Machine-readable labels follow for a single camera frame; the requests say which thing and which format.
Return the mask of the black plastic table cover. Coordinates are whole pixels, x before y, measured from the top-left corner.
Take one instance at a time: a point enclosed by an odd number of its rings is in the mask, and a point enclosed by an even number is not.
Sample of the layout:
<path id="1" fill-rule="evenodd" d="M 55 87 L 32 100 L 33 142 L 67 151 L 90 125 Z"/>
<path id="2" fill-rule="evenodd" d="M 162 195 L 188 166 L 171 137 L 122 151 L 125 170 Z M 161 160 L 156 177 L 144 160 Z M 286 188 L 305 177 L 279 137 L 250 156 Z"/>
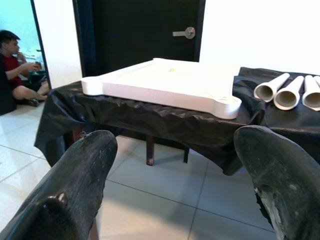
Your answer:
<path id="1" fill-rule="evenodd" d="M 87 132 L 118 129 L 178 142 L 232 175 L 241 166 L 235 148 L 235 131 L 246 125 L 270 128 L 298 145 L 320 164 L 320 111 L 299 103 L 284 111 L 272 102 L 254 97 L 257 85 L 281 75 L 280 71 L 241 67 L 234 77 L 233 94 L 242 103 L 237 118 L 219 119 L 211 114 L 111 96 L 87 96 L 80 82 L 52 90 L 45 102 L 34 146 L 54 165 L 69 144 L 67 135 L 84 127 Z"/>

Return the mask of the dark door frame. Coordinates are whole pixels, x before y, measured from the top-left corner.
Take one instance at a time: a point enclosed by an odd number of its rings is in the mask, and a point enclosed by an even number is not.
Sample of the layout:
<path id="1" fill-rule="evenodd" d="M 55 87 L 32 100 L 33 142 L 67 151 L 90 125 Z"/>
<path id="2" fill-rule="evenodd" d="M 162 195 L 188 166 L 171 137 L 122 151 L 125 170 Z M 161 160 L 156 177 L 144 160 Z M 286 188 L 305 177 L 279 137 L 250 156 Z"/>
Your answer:
<path id="1" fill-rule="evenodd" d="M 38 37 L 38 41 L 39 41 L 39 45 L 40 45 L 40 52 L 41 52 L 42 60 L 43 60 L 43 67 L 46 72 L 49 89 L 51 90 L 52 85 L 51 85 L 50 75 L 49 75 L 49 71 L 48 71 L 47 60 L 46 60 L 45 49 L 44 49 L 44 45 L 43 45 L 43 41 L 42 41 L 39 21 L 38 21 L 38 17 L 37 17 L 35 0 L 30 0 L 30 4 L 31 4 L 32 14 L 33 14 L 35 28 L 36 28 L 36 32 L 37 32 L 37 37 Z"/>

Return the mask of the dark wooden table frame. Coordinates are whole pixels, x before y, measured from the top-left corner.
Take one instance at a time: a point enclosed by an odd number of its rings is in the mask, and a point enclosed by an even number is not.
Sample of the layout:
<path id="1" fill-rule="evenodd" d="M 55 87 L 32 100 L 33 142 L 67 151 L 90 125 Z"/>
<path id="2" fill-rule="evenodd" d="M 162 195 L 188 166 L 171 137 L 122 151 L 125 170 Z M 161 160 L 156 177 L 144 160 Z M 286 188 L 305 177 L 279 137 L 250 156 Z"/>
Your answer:
<path id="1" fill-rule="evenodd" d="M 146 164 L 152 166 L 155 160 L 155 144 L 176 148 L 183 150 L 183 162 L 188 163 L 190 149 L 174 140 L 160 138 L 156 136 L 146 135 L 141 132 L 115 127 L 111 125 L 103 125 L 99 123 L 86 123 L 77 126 L 72 131 L 68 132 L 65 136 L 66 146 L 71 146 L 74 142 L 84 137 L 86 134 L 94 132 L 96 130 L 110 131 L 114 136 L 129 137 L 136 140 L 144 140 L 146 142 Z"/>

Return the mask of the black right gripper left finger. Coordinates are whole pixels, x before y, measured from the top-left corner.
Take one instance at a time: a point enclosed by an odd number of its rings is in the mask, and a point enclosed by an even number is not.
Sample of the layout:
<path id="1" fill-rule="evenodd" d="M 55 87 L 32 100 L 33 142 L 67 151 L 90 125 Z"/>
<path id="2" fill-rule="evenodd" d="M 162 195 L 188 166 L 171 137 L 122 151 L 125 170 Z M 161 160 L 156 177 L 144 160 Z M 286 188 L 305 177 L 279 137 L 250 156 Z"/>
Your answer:
<path id="1" fill-rule="evenodd" d="M 0 232 L 0 240 L 88 240 L 118 150 L 97 130 L 74 142 Z"/>

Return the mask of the white plastic table top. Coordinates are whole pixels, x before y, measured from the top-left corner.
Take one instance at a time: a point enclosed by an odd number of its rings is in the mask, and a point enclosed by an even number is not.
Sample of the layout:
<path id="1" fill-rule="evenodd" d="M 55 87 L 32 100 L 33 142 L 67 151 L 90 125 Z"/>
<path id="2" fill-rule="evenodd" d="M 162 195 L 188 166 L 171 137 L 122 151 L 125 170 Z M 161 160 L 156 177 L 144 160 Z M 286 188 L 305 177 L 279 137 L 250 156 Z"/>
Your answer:
<path id="1" fill-rule="evenodd" d="M 236 119 L 242 101 L 233 96 L 231 69 L 224 65 L 154 58 L 98 76 L 83 77 L 88 96 L 111 96 Z"/>

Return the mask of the black door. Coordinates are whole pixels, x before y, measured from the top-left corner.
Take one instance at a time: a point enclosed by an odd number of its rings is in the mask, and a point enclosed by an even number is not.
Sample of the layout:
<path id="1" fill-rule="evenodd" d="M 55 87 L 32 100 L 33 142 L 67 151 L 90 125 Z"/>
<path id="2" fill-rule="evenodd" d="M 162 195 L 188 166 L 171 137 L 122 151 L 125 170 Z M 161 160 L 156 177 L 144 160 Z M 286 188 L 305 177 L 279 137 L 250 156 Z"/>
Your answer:
<path id="1" fill-rule="evenodd" d="M 206 0 L 72 0 L 84 77 L 154 58 L 197 62 Z M 172 33 L 195 28 L 195 37 Z"/>

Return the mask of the seated person in red shirt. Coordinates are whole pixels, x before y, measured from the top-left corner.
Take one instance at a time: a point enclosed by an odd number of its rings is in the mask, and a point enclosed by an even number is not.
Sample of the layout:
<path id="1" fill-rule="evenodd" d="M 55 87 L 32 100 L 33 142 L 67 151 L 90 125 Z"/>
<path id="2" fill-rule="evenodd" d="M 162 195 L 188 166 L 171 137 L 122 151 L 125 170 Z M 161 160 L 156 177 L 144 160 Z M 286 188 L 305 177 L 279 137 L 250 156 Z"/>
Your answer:
<path id="1" fill-rule="evenodd" d="M 47 99 L 49 84 L 47 80 L 27 86 L 21 76 L 29 77 L 30 73 L 41 70 L 39 62 L 27 62 L 20 52 L 18 41 L 20 38 L 8 30 L 0 30 L 0 57 L 11 88 L 13 99 L 17 104 L 38 107 L 39 102 Z"/>

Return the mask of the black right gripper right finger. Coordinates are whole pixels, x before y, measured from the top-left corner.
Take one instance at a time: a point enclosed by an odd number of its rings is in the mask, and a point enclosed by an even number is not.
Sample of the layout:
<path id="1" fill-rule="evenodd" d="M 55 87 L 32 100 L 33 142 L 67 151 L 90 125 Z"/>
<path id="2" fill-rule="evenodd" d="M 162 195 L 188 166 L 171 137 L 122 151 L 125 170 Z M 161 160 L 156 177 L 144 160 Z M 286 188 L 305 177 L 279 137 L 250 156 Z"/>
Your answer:
<path id="1" fill-rule="evenodd" d="M 294 141 L 258 125 L 234 134 L 277 240 L 320 240 L 320 164 Z"/>

